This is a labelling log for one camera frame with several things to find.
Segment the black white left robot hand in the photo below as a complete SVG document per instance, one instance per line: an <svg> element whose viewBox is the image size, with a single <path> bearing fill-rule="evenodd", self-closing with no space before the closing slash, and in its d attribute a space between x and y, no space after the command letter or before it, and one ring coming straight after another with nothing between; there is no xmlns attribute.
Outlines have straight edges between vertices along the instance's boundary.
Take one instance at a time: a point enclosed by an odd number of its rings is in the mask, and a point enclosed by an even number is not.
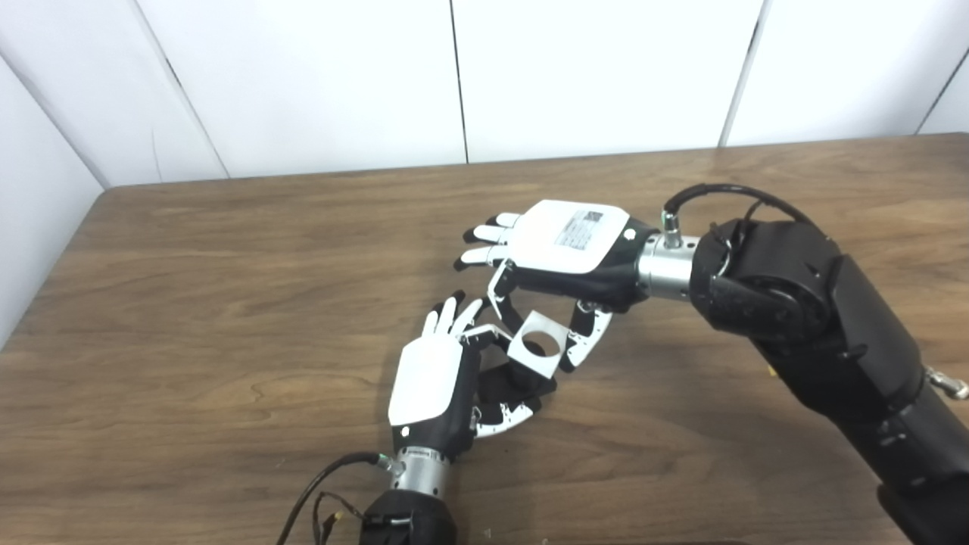
<svg viewBox="0 0 969 545"><path fill-rule="evenodd" d="M477 439L512 430L542 410L556 380L537 375L512 357L483 369L492 346L508 353L511 337L498 325L480 325L491 304L465 301L456 291L436 304L421 335L402 349L388 404L395 455L412 449L436 452L448 462Z"/></svg>

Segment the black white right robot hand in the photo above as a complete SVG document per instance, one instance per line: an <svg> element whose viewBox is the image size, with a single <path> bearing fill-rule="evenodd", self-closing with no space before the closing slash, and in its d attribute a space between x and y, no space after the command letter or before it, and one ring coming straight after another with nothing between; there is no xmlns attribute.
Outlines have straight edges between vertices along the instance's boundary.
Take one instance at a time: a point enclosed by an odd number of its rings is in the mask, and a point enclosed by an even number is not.
<svg viewBox="0 0 969 545"><path fill-rule="evenodd" d="M453 268L495 268L487 297L513 332L522 327L511 301L513 290L574 300L558 363L564 372L574 372L603 337L612 315L627 313L648 298L639 259L657 232L619 207L543 200L526 213L499 213L464 232L469 249Z"/></svg>

